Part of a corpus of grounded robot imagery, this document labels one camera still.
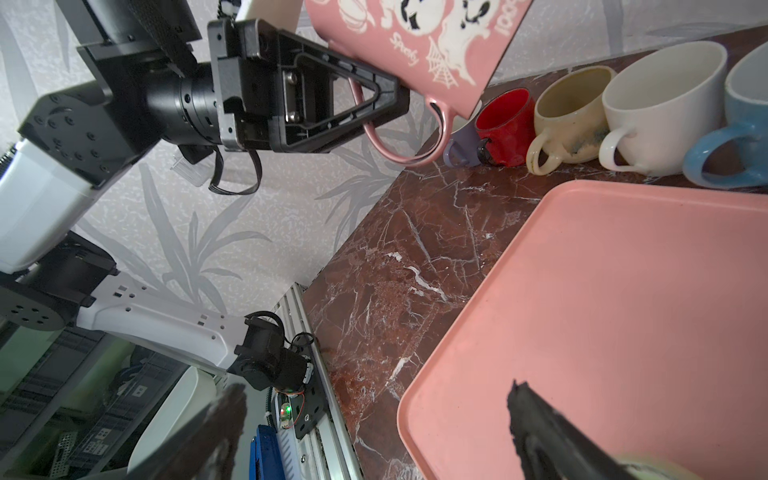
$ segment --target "marble countertop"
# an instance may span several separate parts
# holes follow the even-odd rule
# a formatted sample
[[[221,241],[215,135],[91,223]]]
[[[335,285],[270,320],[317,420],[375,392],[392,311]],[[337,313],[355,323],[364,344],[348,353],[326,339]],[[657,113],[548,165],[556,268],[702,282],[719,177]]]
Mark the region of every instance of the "marble countertop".
[[[768,27],[713,38],[729,67],[768,41]],[[598,62],[617,71],[639,53]],[[537,98],[567,74],[555,71],[488,88],[484,99],[526,87]],[[710,170],[734,168],[722,149]],[[347,429],[370,480],[421,478],[400,441],[400,397],[541,198],[569,180],[694,187],[682,175],[616,173],[597,161],[545,177],[525,166],[404,170],[305,292]],[[765,193],[765,189],[748,191]]]

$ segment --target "ghost print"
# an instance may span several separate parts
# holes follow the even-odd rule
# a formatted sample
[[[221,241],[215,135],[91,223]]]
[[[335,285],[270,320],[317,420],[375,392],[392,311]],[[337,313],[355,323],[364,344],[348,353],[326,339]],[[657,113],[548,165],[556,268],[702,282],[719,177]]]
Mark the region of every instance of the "ghost print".
[[[476,83],[467,70],[467,48],[475,38],[491,35],[489,25],[499,3],[500,0],[454,0],[451,12],[442,21],[438,50],[446,66],[472,85]]]
[[[389,30],[393,22],[409,34],[421,37],[440,26],[446,0],[381,0],[381,26]]]
[[[339,13],[349,30],[363,34],[368,24],[376,27],[376,20],[368,12],[366,0],[339,0]]]

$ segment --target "blue component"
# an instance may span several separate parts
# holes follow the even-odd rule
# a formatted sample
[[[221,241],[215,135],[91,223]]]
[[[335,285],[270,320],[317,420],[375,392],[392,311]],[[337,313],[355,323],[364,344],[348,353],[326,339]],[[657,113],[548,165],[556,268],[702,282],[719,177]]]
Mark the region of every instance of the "blue component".
[[[250,443],[249,480],[286,480],[277,433],[267,425],[259,425]]]

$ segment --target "mug handle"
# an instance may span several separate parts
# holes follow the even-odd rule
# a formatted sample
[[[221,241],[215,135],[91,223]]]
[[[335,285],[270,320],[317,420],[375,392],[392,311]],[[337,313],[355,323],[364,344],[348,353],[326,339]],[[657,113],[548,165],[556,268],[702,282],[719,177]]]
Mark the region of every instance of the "mug handle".
[[[363,97],[360,84],[351,78],[348,80],[349,86],[352,88],[352,96],[355,98],[355,103],[363,103],[365,98]],[[401,164],[406,167],[418,167],[419,165],[430,164],[440,158],[442,152],[445,150],[445,147],[448,145],[449,139],[451,138],[451,129],[453,127],[453,118],[455,116],[455,112],[446,103],[429,96],[424,97],[424,102],[429,105],[429,107],[432,109],[432,114],[435,115],[435,118],[437,118],[439,132],[437,143],[421,155],[416,155],[415,157],[403,157],[389,151],[387,146],[384,145],[384,142],[382,142],[379,138],[379,134],[376,133],[376,127],[374,127],[373,124],[364,124],[363,128],[365,129],[368,138],[371,140],[373,147],[378,150],[381,155],[395,162],[396,164]]]
[[[704,173],[704,162],[720,145],[735,138],[751,137],[755,134],[755,125],[744,122],[728,125],[704,135],[685,154],[683,173],[696,185],[709,188],[737,188],[762,185],[758,175],[745,170],[734,175],[716,175]]]
[[[457,154],[459,156],[458,163],[454,164],[453,159],[451,159],[451,150],[456,149]],[[459,167],[466,167],[467,160],[466,160],[466,152],[464,151],[464,147],[462,147],[460,144],[456,143],[456,140],[453,138],[448,141],[448,145],[445,146],[445,151],[442,152],[442,161],[445,162],[445,165],[451,168],[459,168]]]
[[[600,165],[608,170],[614,172],[638,172],[639,174],[646,174],[649,170],[647,168],[639,167],[637,165],[616,165],[616,146],[619,145],[619,141],[627,135],[634,135],[634,127],[620,127],[604,139],[600,145]]]
[[[531,146],[528,147],[528,153],[525,155],[525,165],[528,167],[528,171],[534,175],[550,174],[555,168],[560,167],[560,164],[563,163],[563,159],[560,155],[552,154],[543,165],[540,167],[538,166],[538,156],[548,140],[549,131],[544,130],[533,139]]]
[[[488,144],[491,142],[492,140],[490,138],[480,139],[480,143],[478,144],[478,160],[480,160],[480,163],[486,167],[498,167],[499,165],[491,156],[491,152],[488,151]]]

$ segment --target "purple mug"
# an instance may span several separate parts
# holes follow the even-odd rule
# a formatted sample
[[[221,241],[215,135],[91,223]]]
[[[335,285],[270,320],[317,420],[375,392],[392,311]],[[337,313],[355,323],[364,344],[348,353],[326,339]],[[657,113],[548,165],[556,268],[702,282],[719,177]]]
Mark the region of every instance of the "purple mug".
[[[478,158],[480,136],[475,128],[475,118],[480,112],[481,107],[482,102],[480,101],[467,121],[461,117],[454,119],[454,130],[451,132],[451,139],[448,140],[448,145],[445,146],[445,150],[442,152],[442,161],[445,162],[446,167],[467,168],[480,165],[480,159]]]

